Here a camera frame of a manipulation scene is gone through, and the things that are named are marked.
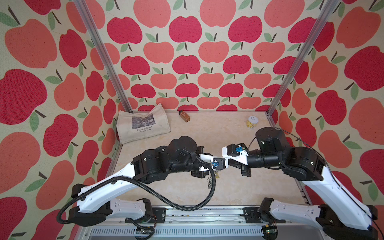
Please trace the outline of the beige printed tote bag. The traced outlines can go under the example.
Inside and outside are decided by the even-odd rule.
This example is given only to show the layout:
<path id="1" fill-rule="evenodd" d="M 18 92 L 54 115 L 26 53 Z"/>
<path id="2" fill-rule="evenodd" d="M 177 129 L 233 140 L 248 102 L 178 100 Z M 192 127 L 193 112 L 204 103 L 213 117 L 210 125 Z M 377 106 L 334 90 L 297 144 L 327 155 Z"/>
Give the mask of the beige printed tote bag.
<path id="1" fill-rule="evenodd" d="M 171 132 L 166 112 L 161 104 L 148 113 L 119 112 L 117 133 L 121 144 Z"/>

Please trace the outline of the right aluminium frame post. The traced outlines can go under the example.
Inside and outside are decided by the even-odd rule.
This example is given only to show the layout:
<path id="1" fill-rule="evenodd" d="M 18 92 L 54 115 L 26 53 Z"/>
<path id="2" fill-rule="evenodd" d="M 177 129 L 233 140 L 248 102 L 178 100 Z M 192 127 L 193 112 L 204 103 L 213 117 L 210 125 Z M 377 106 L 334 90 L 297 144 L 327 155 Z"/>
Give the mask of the right aluminium frame post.
<path id="1" fill-rule="evenodd" d="M 293 62 L 287 76 L 284 77 L 281 87 L 279 88 L 276 96 L 273 98 L 271 102 L 270 107 L 268 108 L 266 116 L 269 117 L 270 119 L 272 119 L 272 114 L 274 113 L 277 105 L 281 101 L 284 93 L 288 89 L 290 82 L 294 79 L 294 76 L 296 75 L 299 68 L 303 64 L 307 54 L 310 52 L 310 50 L 314 46 L 315 41 L 318 39 L 321 31 L 323 30 L 326 23 L 328 22 L 329 17 L 334 13 L 339 3 L 341 3 L 341 1 L 336 1 L 336 0 L 327 1 L 324 7 L 322 8 L 320 15 L 315 21 L 311 31 L 309 32 L 309 35 L 306 41 L 303 43 L 303 47 L 299 50 L 299 54 L 297 55 L 295 61 Z"/>

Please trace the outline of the small amber bottle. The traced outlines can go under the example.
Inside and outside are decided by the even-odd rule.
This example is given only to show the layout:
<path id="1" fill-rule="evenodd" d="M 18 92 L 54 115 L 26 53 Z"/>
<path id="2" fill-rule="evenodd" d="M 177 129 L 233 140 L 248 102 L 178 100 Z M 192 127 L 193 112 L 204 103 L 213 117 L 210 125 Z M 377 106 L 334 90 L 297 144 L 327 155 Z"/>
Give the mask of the small amber bottle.
<path id="1" fill-rule="evenodd" d="M 185 111 L 179 111 L 179 116 L 187 123 L 191 120 L 191 117 Z"/>

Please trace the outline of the aluminium frame post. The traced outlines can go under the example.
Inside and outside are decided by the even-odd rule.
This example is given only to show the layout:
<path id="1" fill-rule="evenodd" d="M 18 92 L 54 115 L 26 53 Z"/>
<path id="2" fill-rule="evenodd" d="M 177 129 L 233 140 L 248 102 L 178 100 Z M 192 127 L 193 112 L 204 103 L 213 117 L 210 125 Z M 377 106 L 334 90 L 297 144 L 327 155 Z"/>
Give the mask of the aluminium frame post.
<path id="1" fill-rule="evenodd" d="M 96 23 L 92 17 L 91 11 L 88 8 L 88 5 L 86 1 L 79 1 L 75 0 L 74 1 L 76 8 L 80 14 L 80 17 L 82 18 L 82 21 L 84 22 L 91 39 L 95 45 L 95 48 L 98 51 L 98 54 L 101 58 L 101 61 L 105 67 L 105 70 L 110 77 L 110 80 L 117 92 L 117 95 L 123 105 L 123 108 L 125 109 L 126 112 L 132 113 L 133 109 L 128 101 L 128 98 L 125 94 L 125 90 L 123 88 L 123 85 L 120 81 L 120 78 L 114 68 L 114 65 L 112 63 L 112 59 L 108 53 L 107 48 L 105 47 L 105 44 L 100 37 L 99 31 L 97 29 Z"/>
<path id="2" fill-rule="evenodd" d="M 303 47 L 299 50 L 299 54 L 297 55 L 295 61 L 293 62 L 287 76 L 284 77 L 281 87 L 279 88 L 276 96 L 273 98 L 271 102 L 270 107 L 268 108 L 266 116 L 269 117 L 270 119 L 272 119 L 272 114 L 274 113 L 277 105 L 281 101 L 284 93 L 288 89 L 290 82 L 294 79 L 294 76 L 296 75 L 299 68 L 303 64 L 307 54 L 310 52 L 310 50 L 314 46 L 315 41 L 318 39 L 321 31 L 323 30 L 326 23 L 328 22 L 329 17 L 334 13 L 339 3 L 341 3 L 341 1 L 336 1 L 336 0 L 327 1 L 324 7 L 322 8 L 320 15 L 315 21 L 311 31 L 309 32 L 309 35 L 306 41 L 303 43 Z"/>

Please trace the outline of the metal key organizer plate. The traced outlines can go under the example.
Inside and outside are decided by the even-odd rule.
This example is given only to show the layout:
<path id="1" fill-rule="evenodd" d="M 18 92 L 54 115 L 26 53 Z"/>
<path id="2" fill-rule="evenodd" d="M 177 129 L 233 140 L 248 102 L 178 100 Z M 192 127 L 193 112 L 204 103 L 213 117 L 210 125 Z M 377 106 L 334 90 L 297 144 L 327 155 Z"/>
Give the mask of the metal key organizer plate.
<path id="1" fill-rule="evenodd" d="M 215 179 L 219 179 L 220 178 L 219 172 L 220 171 L 214 170 Z M 213 184 L 213 177 L 212 177 L 211 174 L 209 174 L 209 178 L 207 179 L 207 182 L 208 182 L 208 189 L 211 189 L 212 188 L 212 184 Z"/>

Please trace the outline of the left aluminium frame post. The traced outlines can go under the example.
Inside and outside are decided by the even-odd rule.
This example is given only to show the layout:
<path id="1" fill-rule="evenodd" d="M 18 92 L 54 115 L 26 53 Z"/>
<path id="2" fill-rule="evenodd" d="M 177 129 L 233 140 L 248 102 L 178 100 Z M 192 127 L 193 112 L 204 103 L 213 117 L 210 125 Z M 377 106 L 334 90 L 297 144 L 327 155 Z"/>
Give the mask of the left aluminium frame post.
<path id="1" fill-rule="evenodd" d="M 105 44 L 100 37 L 99 31 L 97 29 L 96 23 L 92 17 L 91 11 L 88 8 L 88 5 L 86 1 L 79 1 L 75 0 L 74 1 L 76 8 L 80 14 L 80 17 L 82 18 L 82 21 L 84 22 L 91 39 L 95 45 L 95 48 L 98 51 L 98 54 L 101 58 L 101 61 L 105 67 L 105 70 L 110 77 L 110 80 L 117 92 L 117 95 L 123 105 L 123 108 L 125 109 L 126 112 L 132 113 L 133 109 L 128 101 L 128 98 L 125 94 L 125 90 L 123 88 L 123 85 L 120 81 L 120 78 L 114 68 L 114 65 L 112 63 L 112 59 L 108 53 L 107 48 L 105 47 Z"/>

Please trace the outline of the front aluminium rail base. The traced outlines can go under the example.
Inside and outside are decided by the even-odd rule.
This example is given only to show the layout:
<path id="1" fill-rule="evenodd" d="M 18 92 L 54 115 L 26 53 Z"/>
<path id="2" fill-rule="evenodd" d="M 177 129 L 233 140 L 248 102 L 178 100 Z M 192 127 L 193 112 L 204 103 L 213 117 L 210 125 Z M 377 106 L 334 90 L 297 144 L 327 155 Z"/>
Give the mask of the front aluminium rail base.
<path id="1" fill-rule="evenodd" d="M 328 240 L 323 231 L 293 221 L 267 224 L 251 221 L 248 214 L 256 206 L 206 206 L 187 213 L 157 206 L 153 240 L 265 240 L 277 234 L 278 240 Z M 80 227 L 75 240 L 137 240 L 145 238 L 142 230 L 124 218 L 109 219 L 93 227 Z"/>

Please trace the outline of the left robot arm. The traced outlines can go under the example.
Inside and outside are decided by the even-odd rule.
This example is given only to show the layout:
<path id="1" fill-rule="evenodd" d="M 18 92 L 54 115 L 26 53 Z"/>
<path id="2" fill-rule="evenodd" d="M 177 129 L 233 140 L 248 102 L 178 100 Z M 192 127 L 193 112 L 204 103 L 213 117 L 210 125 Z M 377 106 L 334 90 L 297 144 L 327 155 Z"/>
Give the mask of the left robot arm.
<path id="1" fill-rule="evenodd" d="M 195 140 L 188 136 L 174 139 L 168 146 L 145 150 L 132 162 L 115 174 L 90 186 L 76 184 L 72 200 L 58 213 L 61 224 L 76 224 L 89 227 L 100 224 L 108 218 L 126 218 L 133 221 L 148 220 L 153 216 L 151 201 L 143 198 L 137 201 L 122 201 L 122 194 L 141 188 L 161 202 L 174 209 L 193 212 L 206 206 L 216 189 L 216 171 L 229 166 L 228 157 L 215 157 L 204 153 Z M 165 180 L 174 173 L 191 173 L 195 178 L 211 176 L 208 196 L 194 206 L 183 206 L 161 195 L 150 184 Z"/>

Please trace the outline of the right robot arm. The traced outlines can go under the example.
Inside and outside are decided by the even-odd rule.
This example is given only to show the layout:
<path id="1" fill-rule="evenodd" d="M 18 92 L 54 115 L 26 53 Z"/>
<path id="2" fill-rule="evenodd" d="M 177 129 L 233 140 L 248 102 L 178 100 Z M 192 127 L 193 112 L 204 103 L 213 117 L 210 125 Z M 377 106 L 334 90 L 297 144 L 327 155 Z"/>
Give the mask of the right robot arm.
<path id="1" fill-rule="evenodd" d="M 322 230 L 334 240 L 377 240 L 382 233 L 375 221 L 378 210 L 359 201 L 332 173 L 326 160 L 313 148 L 291 147 L 286 131 L 265 127 L 255 138 L 259 149 L 250 151 L 244 144 L 222 149 L 230 166 L 251 176 L 252 168 L 282 170 L 312 189 L 322 205 L 302 206 L 264 198 L 257 216 L 264 222 L 289 220 Z"/>

